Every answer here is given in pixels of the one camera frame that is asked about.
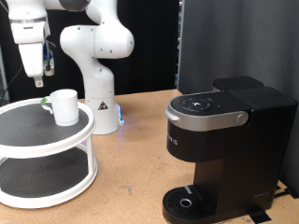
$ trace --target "coffee maker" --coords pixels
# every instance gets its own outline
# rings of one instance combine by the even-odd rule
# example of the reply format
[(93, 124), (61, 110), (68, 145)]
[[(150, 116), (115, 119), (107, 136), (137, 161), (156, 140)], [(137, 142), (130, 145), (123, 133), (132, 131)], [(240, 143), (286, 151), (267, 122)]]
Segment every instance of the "coffee maker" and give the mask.
[(213, 87), (175, 97), (165, 110), (169, 153), (195, 162), (193, 184), (164, 195), (168, 223), (216, 223), (274, 200), (297, 102), (252, 77)]

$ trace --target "white mug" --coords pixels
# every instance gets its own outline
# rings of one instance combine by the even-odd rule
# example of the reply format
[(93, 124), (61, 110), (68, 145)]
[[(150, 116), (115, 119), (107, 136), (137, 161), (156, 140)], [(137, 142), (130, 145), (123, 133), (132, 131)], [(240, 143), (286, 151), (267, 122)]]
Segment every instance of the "white mug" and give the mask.
[(59, 90), (50, 94), (52, 108), (41, 100), (41, 106), (54, 114), (55, 122), (59, 126), (71, 126), (78, 123), (78, 94), (74, 90)]

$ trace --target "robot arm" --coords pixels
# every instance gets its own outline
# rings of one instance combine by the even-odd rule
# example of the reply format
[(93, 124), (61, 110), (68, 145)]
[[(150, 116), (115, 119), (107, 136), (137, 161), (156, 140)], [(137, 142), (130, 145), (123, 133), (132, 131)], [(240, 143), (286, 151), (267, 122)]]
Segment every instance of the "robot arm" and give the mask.
[(134, 49), (134, 37), (117, 15), (117, 0), (92, 0), (87, 15), (98, 26), (77, 25), (64, 28), (61, 47), (80, 68), (84, 80), (85, 104), (93, 111), (93, 134), (115, 132), (120, 113), (114, 101), (114, 76), (97, 58), (128, 57)]
[(11, 31), (28, 77), (43, 87), (43, 46), (50, 35), (46, 9), (81, 11), (90, 0), (7, 0)]

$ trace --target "wooden table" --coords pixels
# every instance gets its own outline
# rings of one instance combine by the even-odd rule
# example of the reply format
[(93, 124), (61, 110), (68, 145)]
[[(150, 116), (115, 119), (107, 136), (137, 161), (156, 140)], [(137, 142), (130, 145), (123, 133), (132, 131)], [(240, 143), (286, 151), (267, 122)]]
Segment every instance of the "wooden table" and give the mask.
[[(192, 184), (195, 167), (166, 149), (164, 110), (177, 95), (179, 91), (171, 90), (116, 96), (125, 123), (112, 134), (94, 137), (99, 171), (93, 184), (75, 199), (50, 208), (25, 210), (0, 204), (0, 224), (166, 224), (163, 196)], [(299, 223), (298, 209), (299, 201), (290, 195), (277, 198), (266, 211), (272, 218), (268, 223)], [(245, 216), (227, 223), (254, 222)]]

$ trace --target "control panel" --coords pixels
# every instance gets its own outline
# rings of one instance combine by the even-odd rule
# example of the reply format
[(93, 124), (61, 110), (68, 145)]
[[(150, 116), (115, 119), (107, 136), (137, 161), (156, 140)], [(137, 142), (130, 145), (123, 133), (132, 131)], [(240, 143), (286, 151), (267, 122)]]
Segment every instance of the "control panel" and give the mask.
[(237, 111), (250, 112), (251, 108), (226, 91), (181, 95), (171, 101), (180, 113), (193, 116), (210, 116)]
[(185, 109), (190, 109), (193, 111), (204, 111), (208, 110), (212, 107), (212, 100), (207, 98), (188, 98), (185, 100), (182, 100), (180, 102), (180, 105), (184, 107)]

